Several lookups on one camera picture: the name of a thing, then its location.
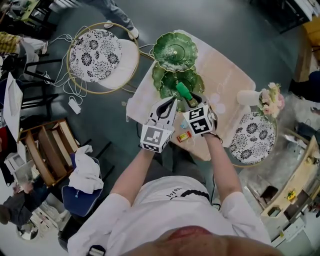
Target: white vase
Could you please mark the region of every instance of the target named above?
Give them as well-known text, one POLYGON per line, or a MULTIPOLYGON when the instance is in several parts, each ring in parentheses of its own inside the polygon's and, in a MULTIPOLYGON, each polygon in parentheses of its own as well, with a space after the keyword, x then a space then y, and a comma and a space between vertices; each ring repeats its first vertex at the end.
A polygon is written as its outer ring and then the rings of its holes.
POLYGON ((240 105, 257 106, 260 104, 259 97, 261 91, 241 90, 236 95, 236 100, 240 105))

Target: gray floor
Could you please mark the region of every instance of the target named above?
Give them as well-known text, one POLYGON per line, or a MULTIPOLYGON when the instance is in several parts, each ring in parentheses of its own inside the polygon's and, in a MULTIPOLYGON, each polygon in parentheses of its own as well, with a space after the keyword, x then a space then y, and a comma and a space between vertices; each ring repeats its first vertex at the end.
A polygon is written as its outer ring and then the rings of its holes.
MULTIPOLYGON (((205 41, 234 62, 255 81, 257 90, 267 86, 269 82, 281 83, 284 90, 289 87, 298 56, 300 31, 293 29, 280 35, 270 25, 268 18, 246 0, 116 2, 138 28, 138 42, 141 46, 154 44, 162 34, 182 29, 205 41)), ((75 35, 82 26, 105 20, 99 11, 89 6, 68 9, 62 14, 52 39, 62 34, 75 35)), ((111 31, 119 33, 116 28, 111 31)), ((69 43, 63 40, 53 43, 48 48, 50 58, 62 58, 68 47, 69 43)), ((132 85, 139 86, 151 63, 149 59, 141 57, 132 85)), ((59 68, 60 64, 52 64, 46 70, 51 77, 56 77, 59 68)), ((90 84, 90 89, 104 90, 98 84, 90 84)), ((54 90, 61 93, 52 104, 54 117, 67 117, 81 143, 91 138, 93 149, 98 152, 108 141, 112 141, 112 147, 103 156, 116 165, 108 179, 107 185, 110 188, 139 151, 136 124, 134 121, 126 122, 126 110, 122 106, 122 102, 127 102, 132 94, 123 90, 109 95, 88 94, 83 99, 81 113, 75 115, 68 106, 69 96, 63 93, 61 87, 54 90)), ((170 149, 166 148, 165 151, 165 162, 169 165, 170 149)), ((211 190, 211 165, 209 162, 198 163, 206 177, 207 187, 211 190)))

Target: flower decal on table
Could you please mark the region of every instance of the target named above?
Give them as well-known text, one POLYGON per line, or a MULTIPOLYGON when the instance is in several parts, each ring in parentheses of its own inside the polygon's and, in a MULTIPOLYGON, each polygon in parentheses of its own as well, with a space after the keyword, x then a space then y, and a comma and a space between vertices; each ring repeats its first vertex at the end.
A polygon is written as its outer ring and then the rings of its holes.
POLYGON ((121 54, 121 43, 114 34, 104 29, 93 29, 75 41, 68 61, 74 66, 77 77, 97 82, 112 73, 120 62, 121 54))
POLYGON ((275 127, 257 112, 245 114, 235 131, 229 150, 244 164, 255 164, 266 158, 275 143, 275 127))
POLYGON ((81 56, 81 61, 83 63, 83 65, 85 66, 90 66, 91 62, 92 62, 92 57, 90 56, 89 53, 85 52, 84 54, 82 54, 81 56))
POLYGON ((110 53, 108 55, 108 61, 111 63, 111 64, 116 64, 119 62, 119 58, 117 55, 115 55, 114 53, 110 53))
POLYGON ((224 112, 226 112, 226 106, 223 103, 219 103, 220 101, 220 95, 218 93, 213 93, 210 96, 210 104, 212 107, 212 110, 214 112, 216 112, 217 114, 223 114, 224 112))
POLYGON ((90 48, 91 48, 92 50, 96 50, 96 49, 98 48, 98 46, 99 46, 97 40, 91 40, 90 43, 89 43, 89 45, 90 45, 90 48))

